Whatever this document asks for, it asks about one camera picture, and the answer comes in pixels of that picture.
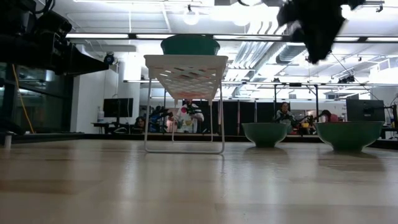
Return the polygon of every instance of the white basket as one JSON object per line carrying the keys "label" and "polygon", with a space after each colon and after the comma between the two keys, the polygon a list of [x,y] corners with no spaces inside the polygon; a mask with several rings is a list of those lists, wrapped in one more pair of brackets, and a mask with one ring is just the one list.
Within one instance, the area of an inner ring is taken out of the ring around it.
{"label": "white basket", "polygon": [[[205,99],[209,104],[213,101],[217,89],[220,88],[220,120],[221,120],[221,142],[222,148],[219,151],[169,151],[153,150],[147,148],[148,142],[148,123],[145,126],[144,148],[146,152],[153,153],[190,153],[190,154],[221,154],[225,150],[224,135],[224,112],[223,112],[223,92],[221,79],[228,60],[227,56],[207,56],[207,55],[145,55],[146,65],[149,69],[149,86],[147,102],[147,118],[150,112],[150,89],[152,79],[156,78],[174,98],[182,99]],[[211,141],[213,142],[213,121],[211,124]]]}
{"label": "white basket", "polygon": [[175,100],[211,102],[220,87],[227,56],[145,55],[149,78],[158,79]]}

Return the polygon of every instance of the cable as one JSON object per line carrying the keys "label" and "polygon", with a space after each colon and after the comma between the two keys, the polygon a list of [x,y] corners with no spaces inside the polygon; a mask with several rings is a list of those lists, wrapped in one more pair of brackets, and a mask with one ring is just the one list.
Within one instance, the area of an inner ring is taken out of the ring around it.
{"label": "cable", "polygon": [[17,72],[15,71],[15,66],[14,65],[12,65],[12,71],[14,72],[15,82],[17,84],[19,98],[21,99],[21,105],[22,105],[22,108],[24,109],[26,120],[29,123],[30,131],[32,132],[32,134],[34,134],[35,131],[33,130],[32,123],[30,122],[29,116],[27,115],[25,104],[24,104],[24,99],[22,99],[21,91],[19,91],[19,79],[18,79],[18,76],[17,76]]}
{"label": "cable", "polygon": [[394,103],[394,101],[396,100],[396,98],[398,98],[398,95],[396,95],[396,97],[391,101],[390,106],[392,106],[392,104]]}
{"label": "cable", "polygon": [[[355,81],[357,81],[359,84],[362,84],[360,81],[358,81],[356,78],[355,78],[355,76],[353,75],[353,74],[351,74],[351,72],[349,72],[348,71],[348,69],[337,59],[337,57],[333,54],[333,53],[330,53],[330,54],[332,54],[333,56],[334,56],[334,58],[337,60],[337,62],[346,70],[346,72],[348,72],[348,74],[349,75],[352,75],[353,77],[354,77],[354,79],[355,79]],[[379,100],[379,98],[377,97],[377,96],[375,96],[370,90],[368,90],[365,86],[362,86],[366,91],[368,91],[368,93],[370,94],[370,95],[372,95],[373,97],[375,97],[375,99],[377,99],[377,100]],[[388,113],[388,117],[390,117],[390,120],[391,120],[391,114],[390,114],[390,111],[388,110],[388,109],[386,109],[387,110],[387,113]]]}
{"label": "cable", "polygon": [[55,1],[53,0],[46,0],[43,9],[39,11],[32,11],[33,14],[41,14],[41,13],[46,13],[49,10],[52,10],[55,6]]}

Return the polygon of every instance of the light fixture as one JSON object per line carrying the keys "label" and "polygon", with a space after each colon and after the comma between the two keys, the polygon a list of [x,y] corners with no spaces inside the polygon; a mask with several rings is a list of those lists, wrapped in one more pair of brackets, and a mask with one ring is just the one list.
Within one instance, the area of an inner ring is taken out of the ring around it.
{"label": "light fixture", "polygon": [[357,42],[359,37],[336,37],[336,42]]}
{"label": "light fixture", "polygon": [[173,34],[137,34],[137,39],[166,39],[174,36]]}
{"label": "light fixture", "polygon": [[342,5],[341,7],[341,15],[347,19],[350,20],[355,16],[356,10],[351,10],[351,8],[348,5]]}
{"label": "light fixture", "polygon": [[[124,80],[124,82],[128,83],[149,83],[149,80]],[[152,80],[151,83],[159,83],[158,80]]]}
{"label": "light fixture", "polygon": [[221,82],[222,84],[243,84],[243,82],[236,82],[236,81],[231,81],[231,82]]}
{"label": "light fixture", "polygon": [[197,10],[192,10],[191,6],[188,5],[188,10],[184,12],[183,20],[184,23],[188,25],[196,25],[199,22],[199,12]]}
{"label": "light fixture", "polygon": [[281,41],[282,37],[278,35],[214,35],[215,40],[242,40],[242,41]]}
{"label": "light fixture", "polygon": [[128,39],[128,34],[67,34],[72,39]]}
{"label": "light fixture", "polygon": [[[158,100],[163,100],[163,99],[173,99],[171,96],[166,96],[166,97],[164,97],[164,96],[152,96],[151,97],[151,99],[158,99]],[[216,97],[216,98],[214,98],[213,99],[213,101],[216,101],[216,100],[219,100],[220,98],[219,97]],[[244,96],[244,97],[239,97],[239,96],[236,96],[236,97],[223,97],[223,100],[224,101],[226,101],[226,100],[266,100],[266,101],[274,101],[275,99],[274,98],[255,98],[255,97],[253,97],[253,98],[247,98],[246,96]],[[285,98],[277,98],[277,100],[288,100],[288,101],[315,101],[315,99],[285,99]],[[329,99],[319,99],[319,101],[334,101],[334,100],[329,100]]]}
{"label": "light fixture", "polygon": [[246,25],[248,25],[249,23],[250,23],[250,21],[247,20],[247,19],[235,20],[235,21],[234,21],[234,24],[237,25],[237,26],[246,26]]}
{"label": "light fixture", "polygon": [[398,37],[368,37],[367,42],[398,42]]}
{"label": "light fixture", "polygon": [[[117,4],[159,4],[159,3],[167,3],[167,4],[181,4],[186,3],[184,0],[73,0],[74,2],[88,2],[88,3],[117,3]],[[190,4],[194,4],[196,6],[201,6],[202,3],[200,1],[192,1]]]}
{"label": "light fixture", "polygon": [[286,45],[288,45],[288,46],[305,46],[304,43],[293,43],[293,42],[286,43]]}

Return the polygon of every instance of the glass wall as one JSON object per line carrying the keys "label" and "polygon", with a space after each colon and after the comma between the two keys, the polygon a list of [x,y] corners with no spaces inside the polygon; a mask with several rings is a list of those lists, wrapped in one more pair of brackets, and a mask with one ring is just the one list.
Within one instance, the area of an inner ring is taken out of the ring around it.
{"label": "glass wall", "polygon": [[[0,64],[0,112],[2,118],[35,133],[59,133],[70,130],[73,77],[25,66]],[[19,79],[19,90],[15,77]]]}
{"label": "glass wall", "polygon": [[[282,102],[287,102],[289,105],[289,110],[292,112],[292,116],[295,118],[294,128],[292,129],[291,134],[298,135],[309,135],[316,134],[313,123],[318,117],[319,122],[327,122],[326,119],[331,119],[331,117],[320,116],[322,111],[328,111],[326,113],[331,113],[334,120],[338,121],[354,121],[356,118],[355,114],[353,114],[351,110],[351,117],[348,117],[348,100],[350,100],[350,104],[358,103],[359,100],[383,100],[381,102],[381,108],[383,104],[385,105],[393,105],[395,93],[397,88],[390,87],[392,90],[388,91],[387,87],[375,87],[366,86],[366,90],[363,86],[335,86],[335,85],[323,85],[318,86],[318,90],[315,89],[314,86],[309,86],[308,88],[305,86],[277,86],[276,91],[274,87],[268,87],[262,85],[260,87],[257,86],[255,90],[251,88],[252,84],[243,84],[238,85],[241,90],[241,96],[236,95],[235,97],[231,97],[231,95],[225,95],[224,91],[227,92],[228,88],[231,88],[232,85],[225,85],[223,87],[223,95],[224,95],[224,128],[225,134],[235,136],[235,135],[244,135],[244,130],[241,126],[243,123],[269,123],[274,122],[275,111],[279,110]],[[251,90],[251,94],[255,95],[256,98],[248,95],[248,90]],[[141,97],[140,97],[140,108],[141,114],[146,112],[147,105],[147,94],[148,94],[147,84],[141,84]],[[316,104],[316,96],[315,92],[318,92],[318,104]],[[277,93],[276,99],[277,104],[274,105],[274,97],[275,93]],[[390,96],[391,99],[386,99],[384,95]],[[378,96],[378,98],[371,98],[371,95]],[[165,117],[165,125],[166,133],[172,131],[171,127],[174,124],[175,132],[185,132],[185,133],[201,133],[201,134],[209,134],[210,133],[210,120],[211,120],[211,111],[213,112],[213,133],[220,133],[220,108],[219,108],[219,100],[217,100],[220,96],[216,95],[215,100],[213,101],[213,109],[210,110],[208,106],[208,102],[206,100],[193,100],[193,104],[195,107],[198,107],[198,111],[200,111],[201,118],[197,119],[197,123],[193,123],[190,120],[192,119],[189,109],[182,110],[185,106],[187,107],[186,102],[178,101],[178,104],[174,106],[174,100],[172,97],[162,88],[160,85],[155,84],[153,89],[151,89],[151,101],[150,105],[153,108],[156,106],[165,106],[168,113],[172,113],[173,116]],[[372,118],[363,118],[363,119],[380,119],[384,120],[383,115],[380,113],[372,113],[371,115],[366,114],[366,116],[372,116]],[[386,125],[392,126],[391,120],[393,118],[393,114],[391,109],[386,110]],[[163,124],[163,119],[159,119],[158,124]],[[178,130],[183,126],[192,126],[190,129],[184,129],[183,131]]]}

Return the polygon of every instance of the ceiling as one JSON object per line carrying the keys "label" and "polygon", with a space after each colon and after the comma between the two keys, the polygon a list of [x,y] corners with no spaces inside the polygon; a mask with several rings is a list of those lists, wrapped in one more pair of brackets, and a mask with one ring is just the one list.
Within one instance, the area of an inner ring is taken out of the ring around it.
{"label": "ceiling", "polygon": [[[237,4],[232,6],[215,6],[214,1],[192,3],[192,9],[199,16],[184,15],[187,12],[187,3],[136,1],[133,4],[104,3],[101,1],[75,2],[73,0],[57,0],[54,10],[66,17],[73,25],[75,32],[107,32],[107,33],[201,33],[201,34],[264,34],[264,28],[269,26],[277,32],[275,15],[278,8],[265,5],[256,7],[242,7]],[[340,36],[344,35],[389,35],[398,36],[398,5],[384,5],[384,10],[377,13],[377,6],[366,6],[356,12],[343,9],[343,15],[349,21],[344,25]],[[188,25],[186,21],[198,18],[195,25]],[[160,40],[92,40],[80,41],[85,44],[88,51],[96,55],[104,55],[98,50],[104,46],[134,45],[140,55],[162,54]],[[220,42],[221,49],[218,55],[229,57],[230,70],[239,65],[249,65],[243,59],[252,59],[254,72],[247,70],[234,72],[233,77],[226,72],[226,80],[236,80],[236,77],[246,76],[250,80],[269,82],[275,77],[283,82],[337,82],[339,77],[347,75],[346,68],[353,72],[358,80],[366,82],[372,66],[388,57],[398,56],[398,44],[335,44],[334,56],[319,65],[308,65],[305,62],[306,52],[301,51],[288,64],[277,64],[272,51],[283,49],[275,46],[278,43],[268,43],[264,52],[258,51],[259,57],[255,60],[256,48],[247,51],[246,56],[238,57],[243,51],[244,42]],[[147,70],[142,64],[143,75]]]}

